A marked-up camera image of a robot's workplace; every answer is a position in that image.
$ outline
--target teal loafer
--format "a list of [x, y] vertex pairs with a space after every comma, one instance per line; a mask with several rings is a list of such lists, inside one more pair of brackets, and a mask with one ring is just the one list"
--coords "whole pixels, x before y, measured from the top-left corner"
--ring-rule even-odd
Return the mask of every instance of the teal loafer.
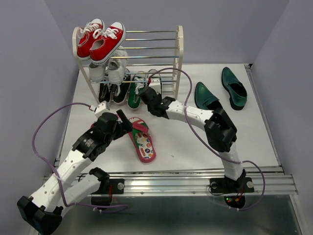
[[231, 107], [234, 110], [242, 110], [247, 101], [246, 89], [228, 67], [222, 71], [222, 85], [229, 93]]
[[202, 82], [196, 84], [195, 103], [199, 109], [204, 110], [222, 108], [219, 99], [217, 99]]

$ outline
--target red sneaker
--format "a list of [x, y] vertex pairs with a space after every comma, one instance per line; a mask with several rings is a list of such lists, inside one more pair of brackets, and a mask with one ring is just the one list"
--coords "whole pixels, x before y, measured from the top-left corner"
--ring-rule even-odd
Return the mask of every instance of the red sneaker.
[[125, 28], [122, 23], [114, 22], [106, 31], [97, 29], [93, 36], [97, 40], [90, 49], [90, 56], [95, 65], [100, 65], [106, 62], [125, 40]]
[[104, 28], [104, 23], [100, 19], [94, 19], [89, 22], [84, 29], [80, 30], [82, 38], [77, 45], [77, 56], [82, 61], [88, 60], [90, 58], [90, 48], [96, 39], [93, 34], [97, 29], [102, 30]]

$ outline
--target wall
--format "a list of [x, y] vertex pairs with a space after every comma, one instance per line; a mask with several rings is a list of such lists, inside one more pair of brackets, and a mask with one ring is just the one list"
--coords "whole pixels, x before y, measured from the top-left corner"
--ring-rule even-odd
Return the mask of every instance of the wall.
[[[121, 21], [127, 30], [175, 30], [177, 25], [182, 25], [185, 63], [253, 63], [288, 0], [45, 2], [70, 48], [72, 32], [76, 26], [84, 26], [94, 18], [102, 18], [106, 26]], [[128, 38], [135, 36], [140, 38], [138, 34], [127, 35]], [[128, 45], [159, 45], [159, 42], [132, 42]], [[149, 55], [161, 53], [157, 50], [145, 52]], [[140, 51], [129, 50], [128, 53], [140, 55]]]
[[[40, 187], [50, 170], [32, 151], [38, 124], [72, 100], [77, 69], [42, 0], [0, 1], [0, 234], [28, 234], [17, 201]], [[38, 135], [39, 152], [56, 157], [67, 113]]]
[[279, 158], [313, 224], [313, 1], [291, 0], [252, 67]]

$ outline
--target white table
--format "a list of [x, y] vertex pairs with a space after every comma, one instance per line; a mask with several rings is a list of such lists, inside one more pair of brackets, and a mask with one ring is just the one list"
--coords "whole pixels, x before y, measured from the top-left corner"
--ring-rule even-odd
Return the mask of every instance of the white table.
[[[241, 111], [230, 107], [229, 95], [221, 84], [222, 69], [227, 66], [243, 83], [247, 90], [247, 104]], [[146, 71], [145, 67], [130, 67], [131, 72]], [[193, 90], [197, 82], [203, 82], [207, 88], [220, 99], [223, 108], [238, 129], [237, 150], [240, 159], [254, 161], [258, 166], [278, 166], [278, 162], [258, 108], [250, 81], [243, 64], [197, 64], [183, 65], [193, 80]], [[181, 75], [178, 100], [184, 102], [189, 90], [189, 81]], [[78, 75], [73, 102], [84, 102], [96, 105], [96, 102], [81, 74]], [[194, 106], [192, 93], [188, 105]], [[143, 164], [137, 157], [133, 143], [128, 135], [113, 141], [107, 150], [83, 172], [99, 167], [106, 172], [139, 172], [166, 170], [197, 170], [222, 168], [222, 162], [198, 141], [184, 122], [154, 117], [147, 107], [141, 103], [138, 110], [133, 111], [127, 103], [117, 106], [110, 104], [111, 112], [122, 109], [128, 118], [139, 117], [148, 124], [153, 138], [156, 159]], [[61, 162], [67, 156], [75, 141], [90, 128], [96, 117], [86, 107], [74, 106], [71, 109], [66, 130]], [[206, 140], [203, 131], [196, 128], [200, 136]]]

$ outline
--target red flip-flop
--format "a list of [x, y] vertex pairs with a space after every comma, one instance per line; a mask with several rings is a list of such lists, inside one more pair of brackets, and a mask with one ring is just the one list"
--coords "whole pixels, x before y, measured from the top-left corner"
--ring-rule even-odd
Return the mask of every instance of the red flip-flop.
[[144, 120], [138, 117], [132, 117], [129, 121], [133, 124], [133, 131], [128, 133], [139, 159], [143, 163], [150, 163], [156, 158], [156, 152], [153, 148], [152, 138], [148, 134], [149, 128]]

